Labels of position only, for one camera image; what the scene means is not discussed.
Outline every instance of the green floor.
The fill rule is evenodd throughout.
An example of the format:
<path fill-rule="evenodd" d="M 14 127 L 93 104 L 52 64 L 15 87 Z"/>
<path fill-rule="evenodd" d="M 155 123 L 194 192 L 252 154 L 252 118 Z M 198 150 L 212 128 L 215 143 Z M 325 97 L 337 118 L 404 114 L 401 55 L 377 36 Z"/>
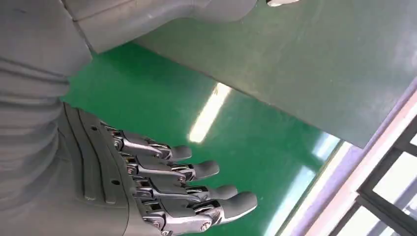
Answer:
<path fill-rule="evenodd" d="M 326 134 L 317 128 L 236 90 L 226 97 L 205 139 L 190 142 L 188 134 L 216 84 L 128 44 L 94 57 L 72 78 L 65 101 L 117 128 L 190 145 L 192 162 L 214 159 L 221 167 L 204 184 L 233 183 L 239 191 L 257 194 L 253 213 L 204 235 L 274 235 L 328 156 L 329 151 L 317 154 L 319 144 L 332 149 L 334 142 L 323 145 Z"/>

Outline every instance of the gray panel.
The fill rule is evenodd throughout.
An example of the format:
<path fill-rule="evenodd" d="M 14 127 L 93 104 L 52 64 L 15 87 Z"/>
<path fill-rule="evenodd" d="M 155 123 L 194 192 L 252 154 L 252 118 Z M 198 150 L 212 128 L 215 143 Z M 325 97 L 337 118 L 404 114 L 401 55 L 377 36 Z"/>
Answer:
<path fill-rule="evenodd" d="M 175 20 L 136 40 L 364 147 L 417 74 L 417 1 L 259 1 L 243 20 Z"/>
<path fill-rule="evenodd" d="M 67 5 L 77 5 L 77 2 L 67 0 Z M 177 18 L 194 17 L 214 22 L 238 20 L 254 7 L 256 0 L 132 0 L 104 11 L 94 2 L 87 0 L 83 6 L 89 12 L 97 7 L 96 14 L 81 20 L 77 19 L 80 10 L 73 14 L 91 48 L 101 53 Z"/>
<path fill-rule="evenodd" d="M 74 20 L 92 16 L 131 0 L 63 0 Z"/>
<path fill-rule="evenodd" d="M 59 0 L 3 0 L 0 22 L 0 58 L 8 62 L 69 76 L 91 60 Z"/>

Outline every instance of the screw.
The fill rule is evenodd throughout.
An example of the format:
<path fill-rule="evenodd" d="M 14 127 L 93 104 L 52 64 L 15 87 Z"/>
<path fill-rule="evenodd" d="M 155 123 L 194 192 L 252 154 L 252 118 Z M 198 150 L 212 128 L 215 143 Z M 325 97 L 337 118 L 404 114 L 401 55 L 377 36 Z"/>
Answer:
<path fill-rule="evenodd" d="M 267 0 L 267 4 L 268 6 L 276 7 L 276 6 L 281 6 L 282 4 L 289 4 L 289 3 L 296 2 L 296 1 L 298 0 Z"/>
<path fill-rule="evenodd" d="M 133 167 L 130 167 L 130 166 L 127 167 L 127 173 L 129 175 L 133 174 L 134 172 L 135 172 L 135 169 Z"/>
<path fill-rule="evenodd" d="M 155 221 L 155 222 L 153 222 L 152 224 L 153 224 L 153 226 L 155 226 L 156 228 L 158 228 L 158 229 L 159 229 L 159 222 L 158 222 L 158 221 Z"/>
<path fill-rule="evenodd" d="M 210 222 L 210 221 L 208 221 L 208 222 L 204 223 L 204 224 L 201 226 L 200 230 L 201 230 L 202 232 L 204 232 L 204 231 L 206 231 L 206 230 L 207 230 L 210 226 L 211 226 L 211 222 Z"/>

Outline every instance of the gray table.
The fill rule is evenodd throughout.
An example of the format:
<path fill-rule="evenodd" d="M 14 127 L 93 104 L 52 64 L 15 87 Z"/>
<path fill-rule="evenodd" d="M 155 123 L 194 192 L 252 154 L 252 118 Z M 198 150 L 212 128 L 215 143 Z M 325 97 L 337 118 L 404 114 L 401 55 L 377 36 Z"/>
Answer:
<path fill-rule="evenodd" d="M 259 1 L 240 22 L 180 19 L 136 42 L 363 147 L 416 76 L 416 10 L 416 0 Z"/>

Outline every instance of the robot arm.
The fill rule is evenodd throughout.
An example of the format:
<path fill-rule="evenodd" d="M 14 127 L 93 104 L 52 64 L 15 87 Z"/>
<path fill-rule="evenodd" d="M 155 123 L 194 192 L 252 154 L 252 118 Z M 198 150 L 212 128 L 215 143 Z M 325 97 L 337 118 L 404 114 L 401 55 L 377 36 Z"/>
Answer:
<path fill-rule="evenodd" d="M 226 21 L 214 12 L 233 2 L 247 8 L 230 20 L 255 4 L 1 2 L 2 235 L 180 235 L 230 222 L 256 206 L 253 194 L 236 195 L 234 187 L 188 184 L 217 173 L 214 162 L 177 164 L 191 156 L 186 147 L 117 131 L 59 100 L 69 88 L 67 77 L 90 62 L 90 50 L 108 50 L 177 17 Z"/>

